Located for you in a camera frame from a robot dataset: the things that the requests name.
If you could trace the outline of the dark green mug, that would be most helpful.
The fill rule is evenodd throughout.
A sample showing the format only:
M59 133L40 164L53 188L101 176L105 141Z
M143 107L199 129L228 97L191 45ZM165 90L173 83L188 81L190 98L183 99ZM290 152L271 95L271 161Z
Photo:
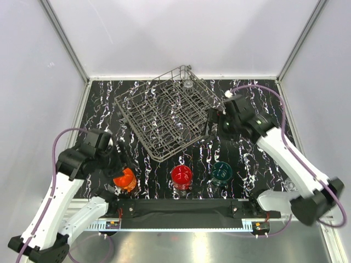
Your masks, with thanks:
M233 170L228 163L216 162L211 169L211 183L215 186L226 186L233 177Z

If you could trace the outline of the orange plastic cup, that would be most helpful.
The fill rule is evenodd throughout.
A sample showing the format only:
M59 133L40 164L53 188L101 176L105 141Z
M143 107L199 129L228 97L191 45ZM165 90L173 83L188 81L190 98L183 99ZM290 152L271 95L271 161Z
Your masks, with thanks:
M114 184L122 190L131 192L137 185L137 178L130 168L123 170L123 175L113 179Z

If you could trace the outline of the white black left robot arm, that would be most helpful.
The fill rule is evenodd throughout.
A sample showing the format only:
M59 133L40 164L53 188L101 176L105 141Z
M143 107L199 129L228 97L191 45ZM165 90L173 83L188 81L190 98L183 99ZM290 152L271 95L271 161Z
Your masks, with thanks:
M8 248L18 254L17 262L23 256L32 262L63 262L72 243L91 223L102 216L122 215L117 196L99 188L83 208L64 220L72 199L89 175L102 171L113 180L131 166L124 143L114 140L111 133L99 129L81 132L86 135L82 142L58 156L52 152L50 187L27 229L8 243Z

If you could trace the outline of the red mug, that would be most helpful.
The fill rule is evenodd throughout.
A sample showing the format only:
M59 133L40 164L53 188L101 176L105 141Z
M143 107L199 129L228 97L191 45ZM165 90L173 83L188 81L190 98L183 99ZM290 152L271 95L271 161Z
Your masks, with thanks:
M193 173L188 166L178 165L172 169L173 186L178 190L187 190L193 180Z

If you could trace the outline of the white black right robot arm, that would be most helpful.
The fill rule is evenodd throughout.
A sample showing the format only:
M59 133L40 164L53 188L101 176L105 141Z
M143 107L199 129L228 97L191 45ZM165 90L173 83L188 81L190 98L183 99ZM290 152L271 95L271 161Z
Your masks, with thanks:
M344 184L339 178L330 179L313 166L282 134L273 117L265 112L256 114L245 107L223 113L216 108L207 110L204 134L211 135L213 125L221 139L233 140L241 135L268 154L292 180L294 192L260 190L248 204L255 218L268 211L292 214L306 226L319 222L329 210L339 204Z

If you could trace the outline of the clear plastic cup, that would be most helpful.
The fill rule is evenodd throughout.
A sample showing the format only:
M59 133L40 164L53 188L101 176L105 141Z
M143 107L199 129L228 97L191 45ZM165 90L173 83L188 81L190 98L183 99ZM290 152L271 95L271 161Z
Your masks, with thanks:
M192 94L194 90L194 83L192 80L186 80L183 83L183 92L186 94Z

